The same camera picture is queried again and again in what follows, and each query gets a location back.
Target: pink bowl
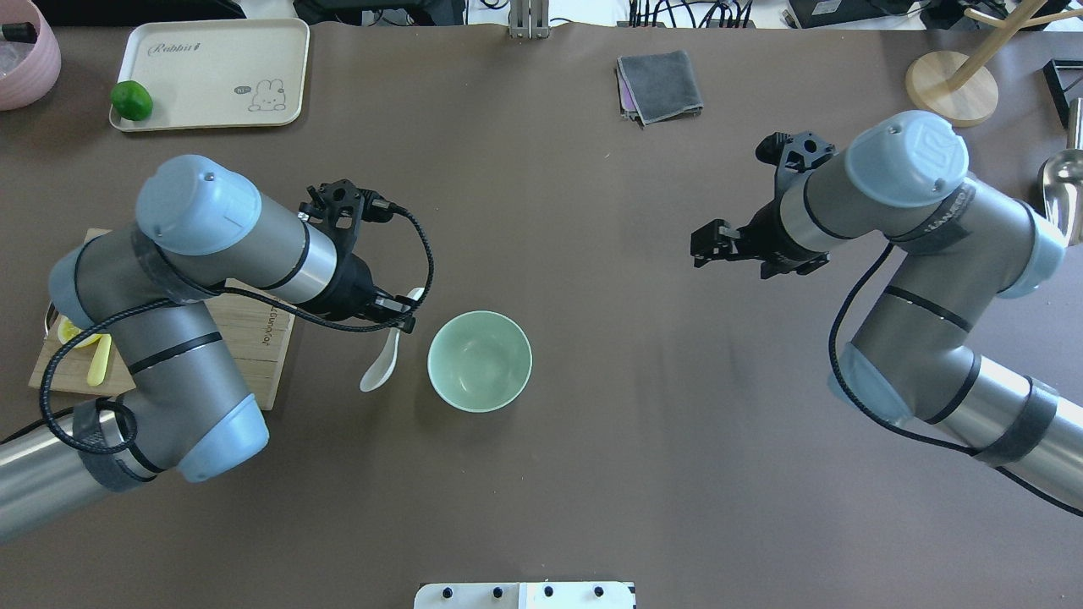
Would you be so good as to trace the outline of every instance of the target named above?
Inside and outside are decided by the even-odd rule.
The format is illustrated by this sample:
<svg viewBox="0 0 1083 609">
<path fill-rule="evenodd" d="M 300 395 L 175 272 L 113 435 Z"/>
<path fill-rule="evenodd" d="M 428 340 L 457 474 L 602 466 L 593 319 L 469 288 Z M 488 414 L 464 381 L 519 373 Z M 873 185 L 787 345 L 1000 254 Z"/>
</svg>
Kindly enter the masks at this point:
<svg viewBox="0 0 1083 609">
<path fill-rule="evenodd" d="M 0 111 L 21 108 L 41 99 L 61 74 L 61 48 L 53 30 L 29 0 L 0 0 L 0 23 L 30 22 L 38 28 L 34 50 L 0 78 Z"/>
</svg>

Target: lime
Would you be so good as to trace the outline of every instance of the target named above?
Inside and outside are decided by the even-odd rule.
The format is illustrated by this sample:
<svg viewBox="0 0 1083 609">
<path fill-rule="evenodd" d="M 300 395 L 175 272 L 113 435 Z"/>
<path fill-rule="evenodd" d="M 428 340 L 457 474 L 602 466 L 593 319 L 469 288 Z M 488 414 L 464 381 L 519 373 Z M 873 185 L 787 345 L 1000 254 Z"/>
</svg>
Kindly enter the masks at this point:
<svg viewBox="0 0 1083 609">
<path fill-rule="evenodd" d="M 154 100 L 146 88 L 134 80 L 125 80 L 109 91 L 109 101 L 117 114 L 128 120 L 145 120 L 154 109 Z"/>
<path fill-rule="evenodd" d="M 71 340 L 76 336 L 79 336 L 80 332 L 82 331 L 76 327 L 76 325 L 71 323 L 71 320 L 67 319 L 64 315 L 61 315 L 61 323 L 56 325 L 56 338 L 58 338 L 61 342 L 67 342 L 68 340 Z M 79 349 L 80 347 L 93 345 L 94 341 L 96 341 L 101 337 L 102 337 L 101 334 L 92 334 L 90 335 L 89 338 L 86 338 L 82 342 L 76 345 L 75 348 Z"/>
</svg>

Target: folded towel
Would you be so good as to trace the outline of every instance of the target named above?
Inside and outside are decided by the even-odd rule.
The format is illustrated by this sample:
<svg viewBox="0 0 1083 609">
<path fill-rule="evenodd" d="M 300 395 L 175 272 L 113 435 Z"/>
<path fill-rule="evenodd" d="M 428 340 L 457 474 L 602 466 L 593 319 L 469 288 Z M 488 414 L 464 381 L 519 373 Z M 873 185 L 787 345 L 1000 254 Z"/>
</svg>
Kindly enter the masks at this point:
<svg viewBox="0 0 1083 609">
<path fill-rule="evenodd" d="M 703 111 L 692 60 L 684 51 L 616 59 L 617 88 L 625 116 L 650 125 Z"/>
</svg>

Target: green bowl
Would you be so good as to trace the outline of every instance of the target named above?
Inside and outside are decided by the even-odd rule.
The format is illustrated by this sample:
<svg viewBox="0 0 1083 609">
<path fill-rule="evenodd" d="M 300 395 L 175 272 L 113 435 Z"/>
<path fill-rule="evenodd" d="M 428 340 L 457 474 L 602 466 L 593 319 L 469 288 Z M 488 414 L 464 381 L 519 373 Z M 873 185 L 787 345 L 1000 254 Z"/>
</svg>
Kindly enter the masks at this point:
<svg viewBox="0 0 1083 609">
<path fill-rule="evenodd" d="M 531 344 L 516 322 L 470 311 L 444 324 L 429 347 L 429 380 L 445 402 L 470 413 L 508 405 L 526 387 Z"/>
</svg>

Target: bowl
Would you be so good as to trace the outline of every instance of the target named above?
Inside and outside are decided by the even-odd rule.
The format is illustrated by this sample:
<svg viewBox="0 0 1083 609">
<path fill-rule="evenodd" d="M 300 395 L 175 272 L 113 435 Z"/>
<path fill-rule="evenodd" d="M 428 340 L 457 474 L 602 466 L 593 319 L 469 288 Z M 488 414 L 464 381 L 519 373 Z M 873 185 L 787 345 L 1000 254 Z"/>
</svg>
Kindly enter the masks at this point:
<svg viewBox="0 0 1083 609">
<path fill-rule="evenodd" d="M 470 311 L 440 328 L 429 347 L 429 380 L 460 411 L 486 413 L 526 387 L 534 360 L 519 324 L 493 311 Z"/>
<path fill-rule="evenodd" d="M 53 30 L 29 0 L 0 0 L 0 23 L 30 22 L 38 41 L 30 53 L 0 78 L 0 111 L 15 109 L 40 100 L 61 74 L 61 49 Z"/>
</svg>

